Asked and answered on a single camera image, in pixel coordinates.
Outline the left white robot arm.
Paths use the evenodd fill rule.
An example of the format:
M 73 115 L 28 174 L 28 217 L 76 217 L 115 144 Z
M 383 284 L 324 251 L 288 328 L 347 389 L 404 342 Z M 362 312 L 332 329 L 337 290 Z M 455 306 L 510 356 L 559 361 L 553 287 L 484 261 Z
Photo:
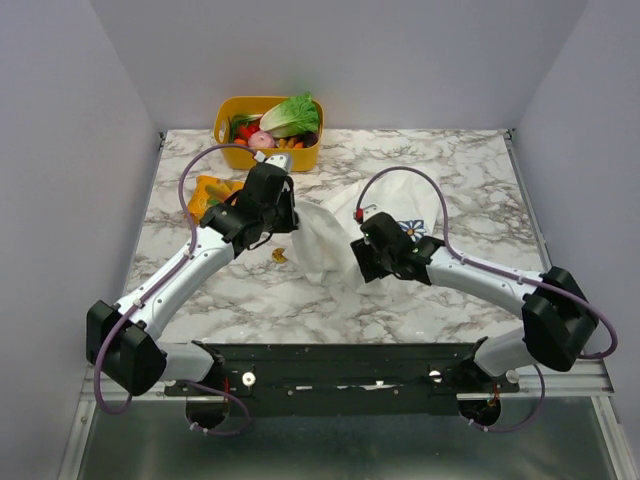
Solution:
M 128 394 L 156 382 L 187 380 L 201 395 L 222 380 L 205 348 L 162 346 L 159 339 L 181 306 L 214 273 L 269 235 L 297 228 L 292 159 L 275 154 L 254 165 L 242 189 L 207 210 L 191 239 L 143 285 L 109 305 L 98 301 L 86 321 L 86 356 Z

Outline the white t-shirt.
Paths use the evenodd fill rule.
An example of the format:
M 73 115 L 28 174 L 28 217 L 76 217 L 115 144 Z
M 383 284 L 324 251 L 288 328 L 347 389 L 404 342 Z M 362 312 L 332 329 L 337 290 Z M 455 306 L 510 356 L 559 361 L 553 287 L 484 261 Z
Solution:
M 338 187 L 319 205 L 298 201 L 298 229 L 285 254 L 313 285 L 337 284 L 359 295 L 382 296 L 388 290 L 386 282 L 365 282 L 351 249 L 351 243 L 362 237 L 354 220 L 357 205 L 390 214 L 414 241 L 433 233 L 440 213 L 437 193 L 427 180 L 394 171 L 371 187 L 364 180 Z

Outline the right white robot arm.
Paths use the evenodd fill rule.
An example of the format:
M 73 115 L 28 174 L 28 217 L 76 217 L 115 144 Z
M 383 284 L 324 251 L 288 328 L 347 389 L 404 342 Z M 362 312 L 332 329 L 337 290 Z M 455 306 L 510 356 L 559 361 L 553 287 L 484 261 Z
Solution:
M 521 327 L 478 340 L 462 361 L 462 384 L 480 392 L 510 370 L 542 365 L 571 370 L 599 320 L 573 276 L 553 267 L 546 273 L 505 271 L 454 256 L 440 239 L 413 240 L 389 214 L 358 211 L 362 236 L 351 249 L 365 282 L 394 276 L 403 281 L 458 290 L 521 320 Z

